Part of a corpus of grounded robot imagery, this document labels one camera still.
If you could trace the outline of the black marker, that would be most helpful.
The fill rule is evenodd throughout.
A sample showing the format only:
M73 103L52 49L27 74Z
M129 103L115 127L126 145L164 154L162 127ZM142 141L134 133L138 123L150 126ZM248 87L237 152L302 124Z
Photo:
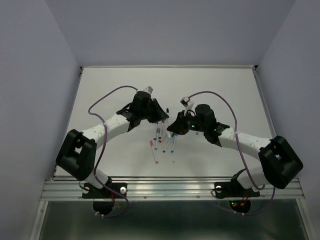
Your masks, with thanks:
M166 108L166 114L168 115L168 118L166 119L166 125L170 126L170 110L169 110L169 108Z

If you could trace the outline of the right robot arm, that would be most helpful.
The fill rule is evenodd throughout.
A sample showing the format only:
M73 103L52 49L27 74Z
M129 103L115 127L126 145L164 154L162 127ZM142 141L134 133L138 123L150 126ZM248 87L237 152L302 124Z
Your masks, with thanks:
M194 111L180 111L167 130L177 135L185 135L189 131L200 132L213 145L237 150L241 156L249 155L257 159L260 162L258 167L249 169L246 165L234 175L230 189L235 195L268 184L285 189L304 167L284 137L262 138L238 132L218 122L207 104L197 105Z

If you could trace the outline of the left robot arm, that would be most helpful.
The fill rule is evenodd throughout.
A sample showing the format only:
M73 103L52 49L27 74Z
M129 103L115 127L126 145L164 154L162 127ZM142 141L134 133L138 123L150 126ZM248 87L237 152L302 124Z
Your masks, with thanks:
M143 120L155 124L168 118L168 114L150 93L138 91L132 102L108 120L83 131L70 130L58 152L56 165L78 181L93 186L100 197L106 197L111 193L111 179L95 167L97 150L104 150L107 142L130 132Z

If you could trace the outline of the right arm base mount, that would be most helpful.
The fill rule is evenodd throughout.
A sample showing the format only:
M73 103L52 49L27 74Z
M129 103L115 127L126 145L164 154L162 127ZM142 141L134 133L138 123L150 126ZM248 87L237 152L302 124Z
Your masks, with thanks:
M237 181L236 175L234 175L230 181L216 182L210 193L220 200L231 198L231 200L229 200L230 210L241 215L249 213L252 205L250 198L260 196L259 191L254 191L251 188L243 188Z

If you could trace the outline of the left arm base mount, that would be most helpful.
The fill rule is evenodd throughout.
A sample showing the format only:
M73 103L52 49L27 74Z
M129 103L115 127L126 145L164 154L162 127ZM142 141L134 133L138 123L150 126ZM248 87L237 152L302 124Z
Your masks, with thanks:
M119 217L129 208L127 199L128 184L125 182L108 183L112 191L102 187L96 188L89 183L79 183L82 198L93 200L92 209L101 218Z

